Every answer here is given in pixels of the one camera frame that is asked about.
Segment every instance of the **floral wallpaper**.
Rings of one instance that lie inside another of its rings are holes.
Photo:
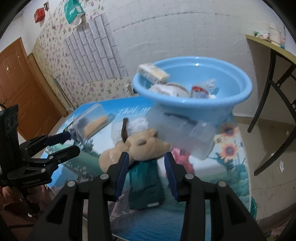
[[[72,110],[55,80],[61,86],[74,108],[104,99],[127,97],[125,85],[130,82],[128,77],[105,79],[92,83],[79,83],[72,62],[66,57],[63,41],[73,33],[75,28],[68,24],[64,14],[62,0],[52,17],[45,23],[32,53],[50,87],[67,110]],[[104,12],[100,0],[91,0],[81,4],[85,11],[84,21],[88,22]]]

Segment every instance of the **wooden tabletop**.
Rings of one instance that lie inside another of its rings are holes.
[[[247,35],[246,34],[246,38],[249,40],[252,40],[254,42],[257,42],[259,44],[262,44],[270,49],[273,49],[274,51],[278,52],[279,54],[283,55],[284,57],[286,57],[287,59],[289,59],[291,62],[293,62],[294,64],[296,64],[296,56],[291,54],[289,51],[282,49],[279,46],[276,46],[275,44],[264,40],[264,39],[260,39],[251,35]]]

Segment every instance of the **sunflower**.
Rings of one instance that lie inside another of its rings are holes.
[[[221,144],[223,141],[224,141],[224,136],[222,136],[222,135],[215,135],[215,137],[214,137],[214,142],[215,142],[215,144]]]
[[[238,152],[238,147],[232,142],[224,142],[221,145],[221,151],[219,153],[221,159],[224,159],[224,163],[229,160],[234,160]]]
[[[218,133],[223,137],[235,137],[239,132],[239,128],[233,122],[222,123],[219,126]]]

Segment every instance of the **table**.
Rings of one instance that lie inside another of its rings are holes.
[[[268,48],[270,48],[270,64],[269,64],[269,71],[268,71],[268,76],[267,76],[267,81],[265,84],[265,88],[262,94],[262,98],[260,100],[259,106],[257,108],[257,111],[250,123],[250,126],[248,128],[248,132],[250,133],[256,124],[260,113],[263,109],[263,106],[265,104],[265,101],[267,99],[270,87],[272,86],[276,92],[279,94],[285,105],[287,106],[289,112],[291,113],[295,123],[296,123],[296,99],[290,103],[285,94],[282,92],[281,85],[287,80],[288,77],[292,77],[296,81],[296,77],[292,75],[292,72],[296,68],[296,56],[288,52],[287,50],[284,50],[273,43],[259,39],[257,37],[251,36],[251,35],[246,35],[246,38],[249,40],[252,40],[254,42],[257,42],[259,44],[262,44]],[[285,60],[287,60],[289,63],[291,63],[291,66],[288,68],[288,70],[280,77],[280,79],[277,82],[273,81],[273,75],[274,75],[274,68],[276,64],[276,56],[279,56]],[[288,136],[287,140],[281,145],[281,147],[265,162],[263,163],[260,167],[258,167],[254,171],[254,176],[257,176],[261,172],[263,172],[266,168],[268,168],[272,163],[274,163],[280,156],[281,154],[284,153],[284,151],[292,144],[292,142],[296,138],[296,127],[293,129],[293,131],[290,133]]]
[[[95,103],[84,104],[77,108],[64,122],[58,133],[62,132],[75,117]],[[114,114],[116,117],[112,123],[128,117],[143,117],[153,106],[153,103],[144,97],[133,97],[125,99],[114,99],[100,102],[107,114]],[[91,145],[78,157],[71,159],[53,173],[52,183],[49,187],[57,193],[69,180],[83,182],[93,179],[102,173],[98,157],[104,150],[114,147],[111,140],[112,123],[95,134],[91,139]],[[216,183],[219,180],[226,181],[234,190],[245,207],[251,209],[250,177],[248,161],[246,158],[244,144],[239,129],[230,115],[227,120],[217,126],[217,134],[213,140],[215,146],[205,160],[198,160],[190,156],[187,167],[193,168],[196,176],[203,181]],[[57,144],[48,147],[42,155],[46,158],[57,150],[66,148],[73,144],[67,141],[63,145]],[[168,180],[165,173],[164,159],[157,161],[159,175],[165,193],[164,202],[158,207],[151,207],[142,210],[130,210],[128,194],[130,189],[129,175],[126,177],[122,196],[118,202],[109,203],[110,223],[112,233],[127,240],[172,240],[179,241],[183,225],[185,203],[177,203],[172,197],[168,187]],[[210,240],[210,210],[209,202],[206,203],[206,239]]]

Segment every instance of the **floor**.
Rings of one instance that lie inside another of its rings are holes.
[[[65,119],[60,119],[50,132],[51,135],[56,133]],[[267,232],[282,225],[296,210],[296,142],[268,169],[255,177],[255,169],[262,160],[267,160],[275,153],[293,126],[260,124],[248,133],[249,124],[244,124],[248,121],[237,119],[249,162],[251,193],[258,208],[256,220],[261,229]],[[278,166],[280,160],[284,163],[283,172],[280,172]],[[83,230],[84,240],[87,240],[87,221],[83,222]]]

